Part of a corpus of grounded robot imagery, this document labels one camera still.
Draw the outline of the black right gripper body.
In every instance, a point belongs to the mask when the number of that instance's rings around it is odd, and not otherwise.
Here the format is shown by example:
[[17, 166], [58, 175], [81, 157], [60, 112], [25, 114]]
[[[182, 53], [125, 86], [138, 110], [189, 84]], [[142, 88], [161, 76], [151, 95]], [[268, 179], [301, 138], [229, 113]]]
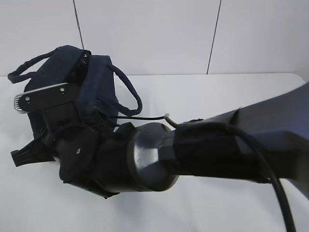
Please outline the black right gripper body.
[[16, 167], [59, 161], [59, 178], [105, 199], [135, 191], [130, 139], [135, 127], [128, 122], [104, 133], [85, 124], [44, 130], [20, 150], [11, 152]]

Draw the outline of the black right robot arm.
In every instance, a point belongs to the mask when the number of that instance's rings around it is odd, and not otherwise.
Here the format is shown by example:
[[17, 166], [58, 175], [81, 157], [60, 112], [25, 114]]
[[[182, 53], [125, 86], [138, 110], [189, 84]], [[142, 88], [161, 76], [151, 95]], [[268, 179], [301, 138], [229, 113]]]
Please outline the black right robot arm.
[[11, 153], [16, 166], [59, 159], [59, 177], [103, 198], [165, 191], [181, 175], [278, 185], [309, 194], [309, 86], [206, 120], [117, 130], [81, 119], [78, 87], [62, 83], [17, 95], [21, 113], [42, 115], [42, 133]]

